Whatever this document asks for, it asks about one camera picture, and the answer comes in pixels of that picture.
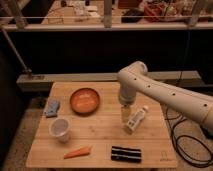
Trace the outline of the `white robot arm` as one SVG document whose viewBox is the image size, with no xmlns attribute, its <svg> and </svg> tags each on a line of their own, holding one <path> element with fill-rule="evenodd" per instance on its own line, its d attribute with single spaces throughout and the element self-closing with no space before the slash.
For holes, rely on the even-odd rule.
<svg viewBox="0 0 213 171">
<path fill-rule="evenodd" d="M 140 92 L 180 112 L 188 119 L 213 132 L 213 97 L 155 81 L 147 76 L 147 66 L 136 61 L 117 73 L 119 102 L 130 106 Z"/>
</svg>

